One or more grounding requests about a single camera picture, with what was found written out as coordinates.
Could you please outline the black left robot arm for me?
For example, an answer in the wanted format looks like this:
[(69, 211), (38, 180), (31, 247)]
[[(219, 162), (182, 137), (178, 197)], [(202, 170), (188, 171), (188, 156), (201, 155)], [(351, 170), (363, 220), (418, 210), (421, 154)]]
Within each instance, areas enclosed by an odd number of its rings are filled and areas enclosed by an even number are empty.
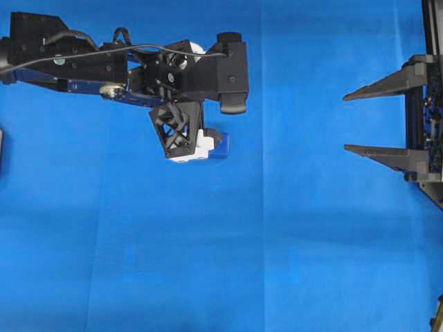
[(146, 107), (165, 157), (176, 163), (226, 153), (228, 136), (204, 124), (204, 104), (183, 94), (183, 76), (205, 51), (188, 40), (136, 48), (126, 28), (97, 45), (59, 17), (13, 12), (1, 39), (1, 82), (98, 95)]

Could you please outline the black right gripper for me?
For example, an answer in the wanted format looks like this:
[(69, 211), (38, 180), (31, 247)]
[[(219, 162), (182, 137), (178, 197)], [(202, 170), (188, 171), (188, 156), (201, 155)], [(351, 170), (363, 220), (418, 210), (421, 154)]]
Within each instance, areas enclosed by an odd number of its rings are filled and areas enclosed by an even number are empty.
[(395, 171), (442, 207), (442, 56), (416, 55), (404, 67), (343, 101), (405, 94), (406, 148), (344, 145)]

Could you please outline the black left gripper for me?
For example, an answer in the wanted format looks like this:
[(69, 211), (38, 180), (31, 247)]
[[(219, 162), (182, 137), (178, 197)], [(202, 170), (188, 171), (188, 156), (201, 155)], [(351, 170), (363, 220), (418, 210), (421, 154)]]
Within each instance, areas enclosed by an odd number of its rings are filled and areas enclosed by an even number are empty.
[(138, 66), (128, 72), (128, 91), (135, 101), (150, 108), (149, 116), (168, 160), (186, 163), (205, 160), (222, 143), (222, 134), (204, 129), (204, 105), (183, 92), (183, 76), (205, 50), (187, 39), (165, 50), (130, 50)]

